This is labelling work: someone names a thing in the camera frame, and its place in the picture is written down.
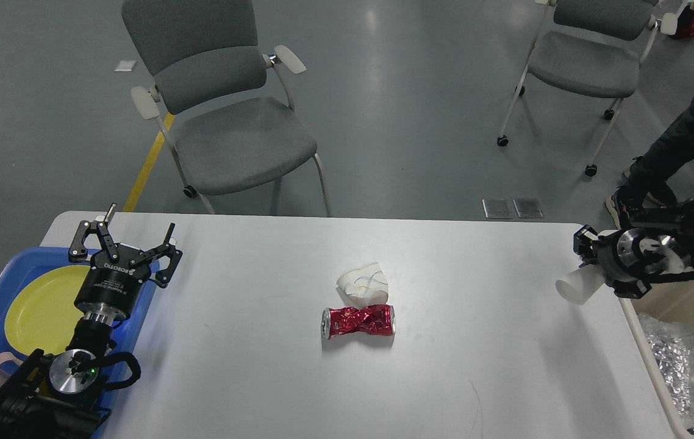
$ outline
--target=person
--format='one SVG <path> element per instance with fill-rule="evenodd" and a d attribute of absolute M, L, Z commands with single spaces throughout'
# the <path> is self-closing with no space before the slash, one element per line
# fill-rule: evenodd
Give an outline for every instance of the person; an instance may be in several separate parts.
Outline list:
<path fill-rule="evenodd" d="M 643 210 L 647 197 L 657 205 L 675 205 L 677 199 L 667 179 L 694 159 L 694 95 L 688 108 L 651 145 L 634 159 L 623 175 L 625 184 L 607 198 L 604 205 L 615 227 L 631 227 L 631 217 Z"/>

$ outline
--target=white table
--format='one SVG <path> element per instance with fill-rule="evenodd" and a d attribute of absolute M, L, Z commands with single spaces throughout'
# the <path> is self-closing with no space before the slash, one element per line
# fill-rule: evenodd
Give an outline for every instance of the white table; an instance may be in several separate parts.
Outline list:
<path fill-rule="evenodd" d="M 554 289 L 578 225 L 118 213 L 110 231 L 146 249 L 171 221 L 185 255 L 105 437 L 673 436 L 617 299 Z M 336 278 L 375 261 L 396 335 L 322 340 Z"/>

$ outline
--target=gray floor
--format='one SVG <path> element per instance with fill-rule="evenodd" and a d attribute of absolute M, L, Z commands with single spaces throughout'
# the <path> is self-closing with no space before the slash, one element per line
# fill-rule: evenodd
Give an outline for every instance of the gray floor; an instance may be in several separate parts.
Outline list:
<path fill-rule="evenodd" d="M 138 59 L 120 4 L 0 2 L 0 272 L 38 245 L 58 213 L 122 206 L 154 141 L 154 123 L 129 96 L 151 84 L 149 73 L 112 71 Z M 288 45 L 309 67 L 291 83 L 297 114 L 319 141 L 336 216 L 479 221 L 481 198 L 533 197 L 545 221 L 610 227 L 603 200 L 620 172 L 694 91 L 694 39 L 660 37 L 590 180 L 582 170 L 607 127 L 606 100 L 530 78 L 511 144 L 495 145 L 542 14 L 531 0 L 255 0 L 255 11 L 260 47 Z M 272 76 L 260 91 L 178 118 L 263 94 L 284 96 Z M 161 154 L 136 211 L 203 213 L 177 180 Z M 694 162 L 670 183 L 694 197 Z M 222 213 L 267 215 L 272 189 L 213 203 Z M 275 213 L 324 216 L 319 190 L 314 164 L 305 164 L 285 177 Z"/>

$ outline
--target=chair armrest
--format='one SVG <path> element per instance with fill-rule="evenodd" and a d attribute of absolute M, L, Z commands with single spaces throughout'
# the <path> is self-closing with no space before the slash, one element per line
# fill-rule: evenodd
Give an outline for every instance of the chair armrest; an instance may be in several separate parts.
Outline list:
<path fill-rule="evenodd" d="M 138 114 L 144 120 L 160 117 L 160 109 L 157 108 L 157 104 L 154 102 L 152 95 L 149 94 L 149 90 L 144 87 L 132 87 L 130 89 L 130 97 L 133 98 L 135 109 L 138 110 Z"/>
<path fill-rule="evenodd" d="M 674 35 L 678 30 L 678 17 L 673 12 L 667 12 L 662 17 L 662 34 Z"/>
<path fill-rule="evenodd" d="M 306 66 L 303 65 L 301 59 L 299 59 L 299 57 L 296 56 L 296 54 L 293 53 L 293 51 L 287 48 L 286 46 L 278 45 L 277 47 L 275 47 L 274 55 L 275 59 L 281 61 L 282 64 L 285 64 L 285 66 L 291 72 L 293 72 L 293 74 L 297 75 L 299 73 L 306 72 Z"/>

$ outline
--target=chair seat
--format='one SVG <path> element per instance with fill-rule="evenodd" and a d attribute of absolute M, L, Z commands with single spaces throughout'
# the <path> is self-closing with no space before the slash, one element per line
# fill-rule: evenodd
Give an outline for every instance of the chair seat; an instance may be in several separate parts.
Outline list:
<path fill-rule="evenodd" d="M 174 125 L 188 183 L 204 195 L 276 180 L 317 152 L 317 141 L 286 105 L 254 98 Z"/>
<path fill-rule="evenodd" d="M 628 98 L 637 89 L 640 59 L 624 48 L 551 31 L 534 47 L 529 73 L 579 95 Z"/>

